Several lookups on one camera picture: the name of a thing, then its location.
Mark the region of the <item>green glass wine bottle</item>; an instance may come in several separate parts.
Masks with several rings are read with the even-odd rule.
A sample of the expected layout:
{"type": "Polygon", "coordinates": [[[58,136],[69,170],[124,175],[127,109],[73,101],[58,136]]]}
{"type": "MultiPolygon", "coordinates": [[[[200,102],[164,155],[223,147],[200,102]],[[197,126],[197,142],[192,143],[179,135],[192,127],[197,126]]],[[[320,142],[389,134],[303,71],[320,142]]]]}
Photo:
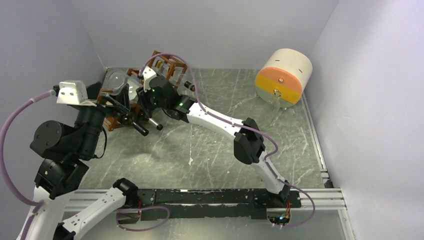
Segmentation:
{"type": "Polygon", "coordinates": [[[158,131],[161,131],[164,127],[162,124],[158,123],[155,119],[153,119],[152,117],[150,117],[148,119],[148,123],[153,125],[158,131]]]}

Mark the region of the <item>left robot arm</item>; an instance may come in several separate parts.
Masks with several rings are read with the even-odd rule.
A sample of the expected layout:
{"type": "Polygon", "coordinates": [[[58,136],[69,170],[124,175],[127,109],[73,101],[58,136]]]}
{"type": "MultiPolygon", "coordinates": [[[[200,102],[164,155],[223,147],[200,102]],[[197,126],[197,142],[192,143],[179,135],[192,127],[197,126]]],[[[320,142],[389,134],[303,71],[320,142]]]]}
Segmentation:
{"type": "Polygon", "coordinates": [[[78,110],[73,126],[49,120],[34,133],[30,148],[43,158],[35,176],[33,199],[20,240],[77,240],[111,212],[139,207],[138,187],[118,179],[99,200],[63,220],[64,209],[88,171],[86,162],[96,158],[106,117],[130,110],[129,86],[103,90],[100,83],[86,86],[82,81],[63,81],[48,93],[58,104],[78,110]]]}

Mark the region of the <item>dark small bottle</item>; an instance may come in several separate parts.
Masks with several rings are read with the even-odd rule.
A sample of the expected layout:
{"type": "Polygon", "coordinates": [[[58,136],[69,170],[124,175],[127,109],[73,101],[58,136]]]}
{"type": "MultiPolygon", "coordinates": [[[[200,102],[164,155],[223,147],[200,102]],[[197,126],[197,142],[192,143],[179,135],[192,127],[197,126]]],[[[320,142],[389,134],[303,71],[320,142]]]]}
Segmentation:
{"type": "Polygon", "coordinates": [[[189,89],[192,92],[195,92],[196,91],[195,84],[192,83],[192,82],[190,82],[190,81],[185,81],[183,85],[184,85],[185,88],[189,89]]]}

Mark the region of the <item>clear glass bottle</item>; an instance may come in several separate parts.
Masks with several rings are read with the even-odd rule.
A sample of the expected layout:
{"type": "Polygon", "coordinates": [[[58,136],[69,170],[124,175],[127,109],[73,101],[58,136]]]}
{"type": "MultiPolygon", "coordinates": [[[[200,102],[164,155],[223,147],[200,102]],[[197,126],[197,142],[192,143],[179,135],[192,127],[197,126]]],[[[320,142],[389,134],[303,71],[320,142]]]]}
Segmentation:
{"type": "Polygon", "coordinates": [[[278,116],[278,112],[281,109],[281,95],[282,93],[278,89],[273,90],[273,96],[270,99],[270,104],[272,105],[272,112],[271,112],[271,119],[270,119],[270,125],[273,124],[276,117],[278,116]]]}

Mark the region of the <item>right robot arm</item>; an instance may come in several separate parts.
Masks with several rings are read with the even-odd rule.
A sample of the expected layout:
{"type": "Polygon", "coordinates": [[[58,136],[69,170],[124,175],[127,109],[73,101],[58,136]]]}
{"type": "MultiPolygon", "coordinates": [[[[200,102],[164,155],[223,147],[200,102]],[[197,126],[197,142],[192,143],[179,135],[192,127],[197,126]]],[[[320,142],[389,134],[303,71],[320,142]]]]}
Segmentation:
{"type": "Polygon", "coordinates": [[[249,165],[263,181],[270,202],[282,207],[289,200],[288,181],[269,160],[264,136],[252,118],[231,118],[199,103],[195,98],[179,94],[162,75],[139,77],[142,86],[136,90],[138,104],[146,114],[161,109],[169,118],[199,125],[233,141],[233,155],[241,163],[249,165]]]}

